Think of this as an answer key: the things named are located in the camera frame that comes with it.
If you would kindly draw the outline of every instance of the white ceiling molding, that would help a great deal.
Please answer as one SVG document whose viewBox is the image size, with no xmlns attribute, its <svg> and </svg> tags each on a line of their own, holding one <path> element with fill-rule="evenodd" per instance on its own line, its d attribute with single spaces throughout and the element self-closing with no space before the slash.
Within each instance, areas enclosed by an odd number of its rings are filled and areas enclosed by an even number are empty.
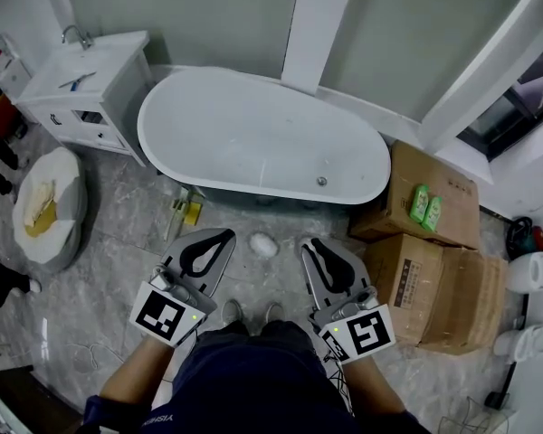
<svg viewBox="0 0 543 434">
<path fill-rule="evenodd" d="M 281 83 L 315 95 L 348 0 L 296 0 Z"/>
<path fill-rule="evenodd" d="M 543 0 L 519 0 L 454 84 L 424 117 L 419 138 L 436 152 L 482 114 L 543 52 Z"/>
<path fill-rule="evenodd" d="M 391 145 L 395 140 L 401 140 L 409 145 L 422 148 L 417 136 L 420 124 L 413 119 L 364 99 L 326 87 L 318 87 L 316 98 L 360 116 L 382 135 L 388 145 Z"/>
</svg>

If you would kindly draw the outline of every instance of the white cabinet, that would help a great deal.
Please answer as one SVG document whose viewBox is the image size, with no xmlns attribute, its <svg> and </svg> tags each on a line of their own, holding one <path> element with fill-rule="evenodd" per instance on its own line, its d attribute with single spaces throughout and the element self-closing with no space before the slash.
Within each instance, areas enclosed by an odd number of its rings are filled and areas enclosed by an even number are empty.
<svg viewBox="0 0 543 434">
<path fill-rule="evenodd" d="M 30 112 L 52 135 L 62 142 L 86 140 L 80 121 L 71 110 L 30 107 Z"/>
<path fill-rule="evenodd" d="M 110 84 L 91 93 L 86 79 L 76 91 L 70 87 L 41 95 L 36 85 L 24 91 L 19 102 L 62 144 L 74 143 L 133 156 L 140 165 L 147 159 L 137 133 L 138 110 L 155 85 L 145 55 L 140 52 L 125 64 Z"/>
<path fill-rule="evenodd" d="M 89 140 L 97 145 L 107 147 L 125 149 L 124 145 L 120 141 L 108 126 L 95 126 L 95 125 L 83 125 L 85 134 Z"/>
</svg>

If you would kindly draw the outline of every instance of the marble floor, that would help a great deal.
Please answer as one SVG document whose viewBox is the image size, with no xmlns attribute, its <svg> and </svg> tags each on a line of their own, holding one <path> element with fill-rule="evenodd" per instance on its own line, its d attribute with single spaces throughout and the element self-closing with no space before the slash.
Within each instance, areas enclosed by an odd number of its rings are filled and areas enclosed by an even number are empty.
<svg viewBox="0 0 543 434">
<path fill-rule="evenodd" d="M 57 146 L 41 127 L 31 128 L 23 140 L 12 144 L 19 155 L 30 156 L 31 163 Z M 13 239 L 12 204 L 0 196 L 0 255 L 7 266 L 43 284 L 41 294 L 10 295 L 0 309 L 0 340 L 10 343 L 12 357 L 0 359 L 0 365 L 32 363 L 37 378 L 82 410 L 86 398 L 100 390 L 120 359 L 141 340 L 141 333 L 128 324 L 129 310 L 138 285 L 148 279 L 166 247 L 169 208 L 179 186 L 129 157 L 87 148 L 76 151 L 85 165 L 90 206 L 81 250 L 66 270 L 51 275 L 25 260 Z M 14 173 L 2 163 L 0 170 L 18 183 L 24 177 L 24 172 Z M 219 304 L 231 297 L 239 300 L 254 332 L 262 325 L 267 304 L 282 302 L 288 318 L 310 333 L 323 356 L 327 347 L 306 319 L 311 297 L 298 249 L 302 240 L 320 236 L 340 240 L 361 254 L 365 245 L 346 237 L 347 223 L 346 214 L 334 207 L 306 207 L 298 202 L 265 206 L 215 197 L 205 201 L 197 226 L 185 226 L 183 233 L 207 227 L 233 229 L 237 246 L 215 300 Z M 484 253 L 505 255 L 505 230 L 503 222 L 481 215 Z M 257 231 L 277 241 L 277 256 L 262 259 L 251 250 L 248 240 Z M 501 327 L 511 328 L 518 312 L 519 301 L 508 293 Z M 201 329 L 220 326 L 220 316 L 214 313 Z M 176 374 L 193 340 L 190 337 L 176 351 L 166 380 Z M 94 362 L 88 350 L 93 344 L 99 344 L 91 348 Z M 490 350 L 454 357 L 396 345 L 376 354 L 376 361 L 406 407 L 434 432 L 442 417 L 462 420 L 467 397 L 482 402 L 489 391 L 500 387 L 507 371 L 505 361 Z M 157 402 L 168 394 L 169 384 L 164 382 Z M 440 431 L 451 432 L 449 424 Z"/>
</svg>

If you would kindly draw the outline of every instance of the bathtub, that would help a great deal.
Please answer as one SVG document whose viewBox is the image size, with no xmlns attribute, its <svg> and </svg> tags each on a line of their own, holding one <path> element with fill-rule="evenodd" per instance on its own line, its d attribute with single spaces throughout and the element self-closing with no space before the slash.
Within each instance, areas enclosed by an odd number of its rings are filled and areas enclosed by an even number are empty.
<svg viewBox="0 0 543 434">
<path fill-rule="evenodd" d="M 159 82 L 138 114 L 138 138 L 163 174 L 222 190 L 360 204 L 390 176 L 384 140 L 358 116 L 219 68 Z"/>
</svg>

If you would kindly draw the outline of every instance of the window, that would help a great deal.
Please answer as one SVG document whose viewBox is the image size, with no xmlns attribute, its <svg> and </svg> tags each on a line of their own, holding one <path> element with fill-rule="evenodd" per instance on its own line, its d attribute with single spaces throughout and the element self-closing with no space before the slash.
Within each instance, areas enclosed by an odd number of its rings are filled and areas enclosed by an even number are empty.
<svg viewBox="0 0 543 434">
<path fill-rule="evenodd" d="M 543 52 L 459 138 L 491 161 L 543 122 Z"/>
</svg>

